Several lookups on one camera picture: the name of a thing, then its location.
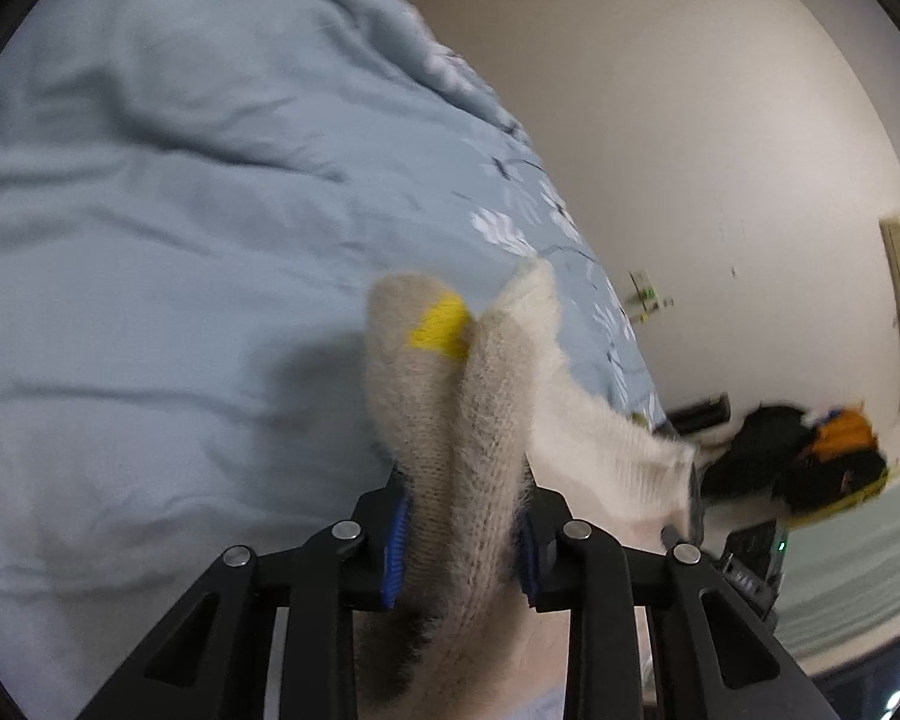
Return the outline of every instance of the pile of clothes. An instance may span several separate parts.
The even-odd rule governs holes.
[[[771,490],[797,515],[837,511],[876,495],[887,461],[874,428],[857,408],[814,418],[789,404],[760,406],[701,480],[706,498]]]

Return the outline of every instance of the yellow patch on sock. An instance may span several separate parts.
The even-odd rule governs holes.
[[[415,349],[439,352],[455,360],[466,360],[469,346],[463,338],[463,329],[470,321],[466,303],[456,293],[443,293],[440,300],[428,308],[418,324],[410,332],[408,341]]]

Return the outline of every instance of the bed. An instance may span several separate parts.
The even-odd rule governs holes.
[[[41,0],[0,52],[0,679],[77,714],[232,543],[389,471],[365,295],[554,266],[588,391],[663,422],[519,123],[401,0]]]

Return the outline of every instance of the light blue fabric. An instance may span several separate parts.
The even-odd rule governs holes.
[[[581,384],[662,420],[526,135],[405,2],[39,2],[0,57],[0,676],[29,718],[73,717],[229,544],[383,483],[379,274],[479,312],[535,253]]]

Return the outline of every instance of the orange cloth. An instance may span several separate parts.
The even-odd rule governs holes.
[[[876,449],[874,428],[858,409],[845,409],[839,416],[817,428],[810,453],[825,463],[847,452]]]

